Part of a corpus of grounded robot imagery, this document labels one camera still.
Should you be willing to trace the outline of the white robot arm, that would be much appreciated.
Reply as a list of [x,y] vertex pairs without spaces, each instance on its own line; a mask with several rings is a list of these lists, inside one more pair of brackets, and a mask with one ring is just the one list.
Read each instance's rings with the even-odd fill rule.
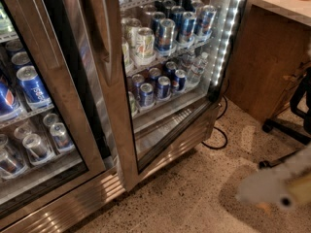
[[274,204],[293,209],[311,202],[311,145],[295,152],[284,162],[261,169],[245,178],[236,198],[253,205]]

